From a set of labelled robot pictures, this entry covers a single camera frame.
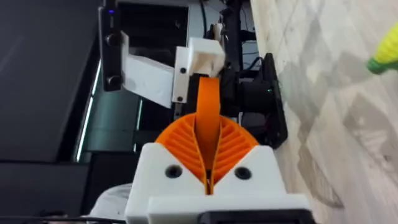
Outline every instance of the black screw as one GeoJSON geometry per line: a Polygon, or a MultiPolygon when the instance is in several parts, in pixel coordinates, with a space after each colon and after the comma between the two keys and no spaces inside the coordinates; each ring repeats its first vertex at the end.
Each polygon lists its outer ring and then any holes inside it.
{"type": "Polygon", "coordinates": [[[177,178],[181,176],[182,169],[178,165],[171,165],[166,169],[166,176],[168,178],[177,178]]]}
{"type": "Polygon", "coordinates": [[[122,85],[122,76],[120,75],[113,75],[107,78],[108,85],[110,86],[120,86],[122,85]]]}
{"type": "Polygon", "coordinates": [[[122,43],[122,35],[118,33],[110,34],[106,37],[106,43],[111,47],[118,47],[122,43]]]}
{"type": "Polygon", "coordinates": [[[251,172],[246,167],[238,167],[235,169],[235,176],[241,180],[248,180],[251,178],[251,172]]]}

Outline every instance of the screw hole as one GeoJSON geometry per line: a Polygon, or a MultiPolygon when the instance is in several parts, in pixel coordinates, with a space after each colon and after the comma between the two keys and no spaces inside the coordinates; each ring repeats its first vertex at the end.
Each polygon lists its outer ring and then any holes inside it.
{"type": "Polygon", "coordinates": [[[251,178],[251,172],[246,167],[238,167],[235,169],[235,176],[241,180],[248,180],[251,178]]]}
{"type": "Polygon", "coordinates": [[[180,166],[178,165],[171,165],[168,166],[168,168],[166,169],[166,176],[168,178],[177,178],[179,176],[181,176],[182,174],[182,169],[180,166]]]}

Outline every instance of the orange ribbed fins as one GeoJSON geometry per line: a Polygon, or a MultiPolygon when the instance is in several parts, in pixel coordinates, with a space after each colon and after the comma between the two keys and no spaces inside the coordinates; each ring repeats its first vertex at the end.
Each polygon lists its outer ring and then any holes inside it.
{"type": "Polygon", "coordinates": [[[195,114],[186,115],[165,129],[156,139],[206,185],[206,171],[195,137],[195,114]]]}
{"type": "Polygon", "coordinates": [[[259,143],[234,121],[221,117],[220,136],[213,164],[211,192],[214,186],[254,146],[259,143]]]}

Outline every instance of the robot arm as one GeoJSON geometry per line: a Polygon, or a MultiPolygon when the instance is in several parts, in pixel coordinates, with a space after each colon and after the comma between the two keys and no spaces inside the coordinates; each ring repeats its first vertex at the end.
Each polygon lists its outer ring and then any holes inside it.
{"type": "Polygon", "coordinates": [[[106,91],[123,86],[171,108],[172,103],[190,103],[187,93],[194,73],[206,75],[198,84],[196,112],[176,119],[156,142],[142,148],[126,221],[314,224],[306,197],[285,191],[272,148],[220,115],[225,110],[234,115],[239,110],[261,111],[276,124],[272,128],[277,137],[270,133],[268,145],[277,147],[281,141],[274,140],[287,137],[272,56],[262,60],[253,82],[237,82],[239,74],[232,73],[231,88],[220,89],[228,84],[223,75],[229,75],[221,36],[190,39],[188,47],[177,47],[172,68],[129,54],[128,36],[120,30],[119,12],[110,2],[99,10],[106,91]]]}

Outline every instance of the white plastic mount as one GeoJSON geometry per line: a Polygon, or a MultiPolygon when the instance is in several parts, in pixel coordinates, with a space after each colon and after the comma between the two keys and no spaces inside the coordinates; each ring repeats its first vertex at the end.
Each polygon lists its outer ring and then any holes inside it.
{"type": "Polygon", "coordinates": [[[187,102],[190,75],[215,77],[224,65],[225,53],[217,40],[191,37],[188,47],[177,47],[174,69],[129,54],[129,37],[122,35],[123,87],[166,108],[171,108],[172,102],[187,102]]]}
{"type": "Polygon", "coordinates": [[[270,147],[256,146],[215,185],[213,195],[205,195],[204,185],[165,147],[148,143],[142,148],[125,216],[129,224],[186,224],[209,211],[277,209],[310,206],[304,195],[286,193],[270,147]],[[166,176],[171,165],[182,168],[180,177],[166,176]],[[248,168],[252,177],[237,178],[238,167],[248,168]]]}

